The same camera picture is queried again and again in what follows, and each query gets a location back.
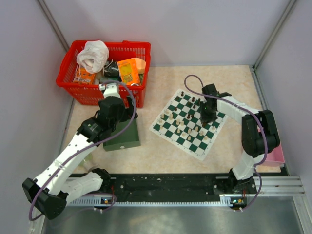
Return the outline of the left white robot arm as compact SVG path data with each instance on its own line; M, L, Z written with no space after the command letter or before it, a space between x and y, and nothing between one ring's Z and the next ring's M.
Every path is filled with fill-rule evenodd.
M70 143L61 154L38 176L27 178L22 183L27 200L31 203L29 220L35 221L33 210L52 220L58 217L73 200L90 192L109 191L110 176L99 168L70 182L67 179L75 168L97 146L114 139L112 133L119 123L137 118L136 101L126 84L108 80L99 85L104 99L99 101L99 110L85 120L77 129Z

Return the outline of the dark green plastic tray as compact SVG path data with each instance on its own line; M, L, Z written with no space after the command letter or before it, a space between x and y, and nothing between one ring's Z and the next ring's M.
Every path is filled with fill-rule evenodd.
M103 143L103 149L107 152L138 147L141 145L137 128L137 120L134 119L130 126L116 138Z

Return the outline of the green white chess mat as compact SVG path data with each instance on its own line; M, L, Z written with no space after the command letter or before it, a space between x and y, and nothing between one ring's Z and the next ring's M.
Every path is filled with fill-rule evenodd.
M178 89L151 124L149 130L179 149L203 161L228 116L217 112L217 119L202 127L199 97Z

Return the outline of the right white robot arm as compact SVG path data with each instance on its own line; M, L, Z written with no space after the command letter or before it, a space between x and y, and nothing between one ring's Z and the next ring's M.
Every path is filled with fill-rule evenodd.
M225 114L241 125L243 153L239 162L230 169L225 191L239 193L250 183L254 169L262 164L268 155L280 145L280 138L274 115L270 110L257 110L237 101L229 93L220 93L214 84L202 87L205 102L200 102L202 125Z

